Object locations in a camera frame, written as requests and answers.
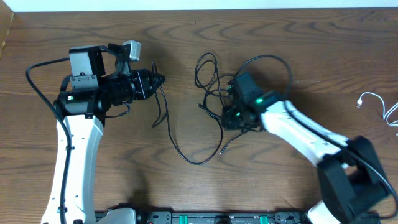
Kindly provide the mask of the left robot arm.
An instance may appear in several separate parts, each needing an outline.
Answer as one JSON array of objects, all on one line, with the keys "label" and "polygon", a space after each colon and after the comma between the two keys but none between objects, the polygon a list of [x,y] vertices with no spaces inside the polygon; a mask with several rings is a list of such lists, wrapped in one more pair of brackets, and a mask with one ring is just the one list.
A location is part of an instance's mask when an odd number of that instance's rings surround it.
[{"label": "left robot arm", "polygon": [[165,77],[146,69],[133,70],[141,45],[73,47],[72,72],[62,82],[53,108],[57,121],[58,150],[52,191],[42,223],[96,223],[94,182],[96,156],[106,114],[112,106],[130,106],[151,97]]}]

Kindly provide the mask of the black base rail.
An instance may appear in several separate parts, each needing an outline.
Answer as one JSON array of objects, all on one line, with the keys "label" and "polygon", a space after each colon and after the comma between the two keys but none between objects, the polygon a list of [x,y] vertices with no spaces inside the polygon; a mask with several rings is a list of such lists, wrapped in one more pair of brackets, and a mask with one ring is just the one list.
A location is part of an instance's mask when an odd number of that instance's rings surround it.
[{"label": "black base rail", "polygon": [[128,210],[126,218],[116,215],[116,211],[95,213],[97,223],[131,223],[131,224],[311,224],[303,212],[271,213],[200,213],[170,211]]}]

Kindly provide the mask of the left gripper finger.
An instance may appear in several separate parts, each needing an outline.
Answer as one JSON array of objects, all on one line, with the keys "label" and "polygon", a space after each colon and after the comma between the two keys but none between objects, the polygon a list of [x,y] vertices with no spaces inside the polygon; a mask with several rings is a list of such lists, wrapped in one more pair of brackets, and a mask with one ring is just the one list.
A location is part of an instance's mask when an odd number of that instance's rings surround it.
[{"label": "left gripper finger", "polygon": [[162,84],[164,83],[165,80],[152,80],[151,83],[151,95],[155,95],[157,90],[162,86]]},{"label": "left gripper finger", "polygon": [[156,72],[149,71],[149,80],[151,83],[163,83],[165,76]]}]

